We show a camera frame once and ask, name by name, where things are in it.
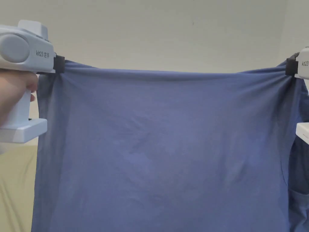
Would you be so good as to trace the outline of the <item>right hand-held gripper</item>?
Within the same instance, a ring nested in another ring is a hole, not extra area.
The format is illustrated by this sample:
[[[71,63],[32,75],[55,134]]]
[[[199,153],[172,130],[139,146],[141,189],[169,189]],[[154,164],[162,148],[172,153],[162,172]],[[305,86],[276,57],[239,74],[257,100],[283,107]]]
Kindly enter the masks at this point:
[[[286,60],[285,75],[299,79],[309,79],[309,47]],[[309,143],[309,123],[297,123],[296,135],[305,143]]]

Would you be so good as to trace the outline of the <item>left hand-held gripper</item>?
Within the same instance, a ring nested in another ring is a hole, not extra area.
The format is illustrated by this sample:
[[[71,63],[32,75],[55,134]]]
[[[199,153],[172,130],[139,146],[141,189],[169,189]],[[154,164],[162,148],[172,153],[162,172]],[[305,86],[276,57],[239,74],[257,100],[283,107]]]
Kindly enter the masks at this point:
[[[37,21],[21,20],[16,27],[0,26],[0,67],[34,74],[64,73],[65,58],[55,53],[48,29]],[[0,129],[0,142],[26,143],[47,131],[46,119],[30,119],[27,90]]]

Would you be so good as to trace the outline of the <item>person's left hand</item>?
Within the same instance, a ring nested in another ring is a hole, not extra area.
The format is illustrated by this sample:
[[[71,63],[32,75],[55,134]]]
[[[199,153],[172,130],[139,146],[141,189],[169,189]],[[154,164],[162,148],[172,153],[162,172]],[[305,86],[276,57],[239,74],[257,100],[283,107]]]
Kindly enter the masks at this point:
[[[31,72],[18,70],[0,70],[0,126],[2,126],[13,107],[29,90],[36,92],[38,87],[38,77]]]

